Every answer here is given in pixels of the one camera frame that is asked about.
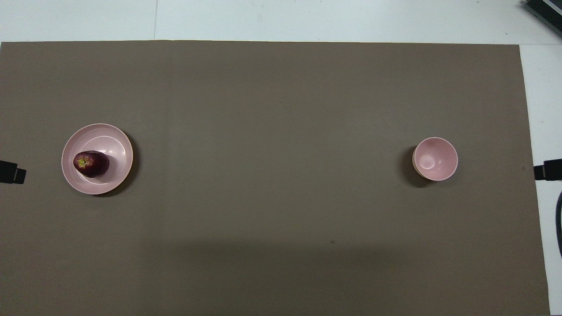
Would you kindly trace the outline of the dark red apple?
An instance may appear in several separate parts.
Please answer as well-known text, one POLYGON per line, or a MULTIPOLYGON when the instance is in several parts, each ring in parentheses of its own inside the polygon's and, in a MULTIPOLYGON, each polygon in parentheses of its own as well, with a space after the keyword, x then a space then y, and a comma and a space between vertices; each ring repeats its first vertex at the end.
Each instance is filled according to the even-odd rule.
POLYGON ((110 159, 102 152, 82 151, 73 158, 73 166, 83 176, 94 178, 107 172, 110 167, 110 159))

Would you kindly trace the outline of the pink plate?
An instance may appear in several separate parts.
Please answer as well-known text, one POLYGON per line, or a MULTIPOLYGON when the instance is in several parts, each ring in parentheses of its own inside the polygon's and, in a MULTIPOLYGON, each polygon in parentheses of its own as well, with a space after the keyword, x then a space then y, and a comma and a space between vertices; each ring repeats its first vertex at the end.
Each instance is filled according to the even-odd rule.
POLYGON ((106 194, 124 183, 134 162, 134 151, 128 136, 116 126, 98 123, 74 132, 61 155, 63 175, 75 190, 83 194, 106 194), (98 151, 110 160, 105 174, 88 178, 73 166, 73 158, 82 151, 98 151))

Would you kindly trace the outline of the pink bowl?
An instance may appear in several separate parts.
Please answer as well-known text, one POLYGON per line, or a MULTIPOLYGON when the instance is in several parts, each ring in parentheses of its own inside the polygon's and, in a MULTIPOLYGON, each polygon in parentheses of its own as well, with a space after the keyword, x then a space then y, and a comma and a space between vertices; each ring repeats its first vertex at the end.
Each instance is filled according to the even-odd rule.
POLYGON ((414 148, 411 159, 417 174, 430 181, 447 180, 458 168, 457 150, 441 137, 422 140, 414 148))

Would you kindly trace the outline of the grey ribbed device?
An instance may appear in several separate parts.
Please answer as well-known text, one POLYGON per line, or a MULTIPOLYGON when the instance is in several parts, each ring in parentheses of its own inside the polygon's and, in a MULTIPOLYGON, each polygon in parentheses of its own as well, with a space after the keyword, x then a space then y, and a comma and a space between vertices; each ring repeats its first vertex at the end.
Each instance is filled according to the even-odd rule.
POLYGON ((562 25, 562 0, 522 0, 522 7, 545 23, 562 25))

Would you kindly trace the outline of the brown table mat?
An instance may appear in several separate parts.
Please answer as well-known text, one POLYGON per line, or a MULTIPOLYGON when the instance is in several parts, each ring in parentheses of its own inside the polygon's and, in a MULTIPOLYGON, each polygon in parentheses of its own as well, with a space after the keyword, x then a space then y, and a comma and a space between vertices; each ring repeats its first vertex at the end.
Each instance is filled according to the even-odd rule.
POLYGON ((0 159, 0 316, 550 312, 516 45, 3 43, 0 159), (83 194, 98 123, 133 166, 83 194))

